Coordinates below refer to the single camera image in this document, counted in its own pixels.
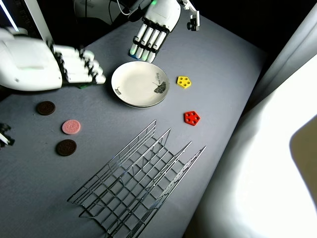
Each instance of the gray table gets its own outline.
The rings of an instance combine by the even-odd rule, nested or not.
[[[88,47],[105,70],[106,85],[12,95],[0,103],[0,122],[12,126],[10,135],[16,139],[13,147],[0,151],[0,237],[103,237],[97,223],[78,218],[82,208],[66,200],[154,119],[157,135],[172,128],[167,143],[172,152],[193,141],[184,159],[207,145],[141,237],[183,235],[265,59],[261,50],[204,17],[199,32],[189,32],[187,20],[188,13],[182,12],[154,61],[171,82],[166,99],[155,107],[128,107],[110,88],[113,71],[132,60],[127,52],[140,21],[127,23]],[[192,86],[186,90],[177,86],[179,75],[189,76]],[[56,105],[47,117],[35,111],[36,104],[45,100]],[[183,122],[183,113],[191,110],[201,116],[197,126]],[[61,124],[67,119],[81,122],[79,134],[62,133]],[[61,157],[54,149],[67,138],[74,139],[78,148]]]

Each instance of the stacked plate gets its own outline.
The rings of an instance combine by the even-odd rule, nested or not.
[[[111,84],[123,103],[136,108],[148,108],[160,103],[169,90],[169,80],[164,71],[143,61],[121,65],[113,73]]]

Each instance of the wire rack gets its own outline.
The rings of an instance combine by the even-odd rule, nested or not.
[[[81,218],[94,219],[106,238],[136,238],[171,195],[206,147],[181,162],[189,142],[173,155],[167,130],[155,139],[156,120],[80,187],[67,201],[81,205]]]

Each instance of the brown cookie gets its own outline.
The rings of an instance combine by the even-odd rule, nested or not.
[[[48,116],[55,111],[55,104],[50,101],[41,102],[36,106],[36,111],[43,116]]]
[[[69,156],[76,151],[77,144],[73,140],[63,140],[56,146],[56,151],[61,156]]]

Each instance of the yellow toy block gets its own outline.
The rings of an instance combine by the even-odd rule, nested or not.
[[[182,88],[188,88],[192,85],[192,82],[189,80],[187,76],[179,76],[177,78],[177,84]]]

